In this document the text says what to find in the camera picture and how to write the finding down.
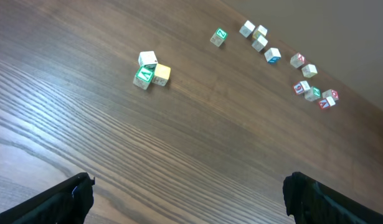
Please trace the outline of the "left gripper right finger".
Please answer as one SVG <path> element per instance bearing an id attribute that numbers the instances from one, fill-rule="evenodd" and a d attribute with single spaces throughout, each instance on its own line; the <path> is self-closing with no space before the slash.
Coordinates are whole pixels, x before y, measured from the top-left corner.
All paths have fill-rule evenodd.
<path id="1" fill-rule="evenodd" d="M 286 214 L 296 224 L 383 223 L 383 215 L 301 172 L 283 181 Z"/>

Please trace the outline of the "wooden block green V side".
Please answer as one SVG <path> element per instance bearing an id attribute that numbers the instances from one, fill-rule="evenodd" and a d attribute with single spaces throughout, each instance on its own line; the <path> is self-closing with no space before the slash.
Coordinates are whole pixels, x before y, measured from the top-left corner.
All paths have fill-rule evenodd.
<path id="1" fill-rule="evenodd" d="M 139 53 L 138 63 L 140 67 L 154 70 L 158 64 L 158 60 L 154 51 L 144 51 Z"/>

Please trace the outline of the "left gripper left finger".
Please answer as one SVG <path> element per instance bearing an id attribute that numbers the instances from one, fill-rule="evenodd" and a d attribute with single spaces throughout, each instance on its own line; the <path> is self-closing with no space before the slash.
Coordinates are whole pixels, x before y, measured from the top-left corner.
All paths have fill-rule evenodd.
<path id="1" fill-rule="evenodd" d="M 94 203 L 95 178 L 81 172 L 0 213 L 0 224 L 83 224 Z"/>

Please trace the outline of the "yellow top wooden block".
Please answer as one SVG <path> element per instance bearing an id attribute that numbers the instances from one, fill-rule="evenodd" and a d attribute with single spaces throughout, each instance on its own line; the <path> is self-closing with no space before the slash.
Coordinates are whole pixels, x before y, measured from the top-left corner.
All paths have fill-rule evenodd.
<path id="1" fill-rule="evenodd" d="M 170 73 L 170 67 L 158 63 L 154 70 L 154 77 L 151 82 L 160 86 L 165 86 L 169 80 Z"/>

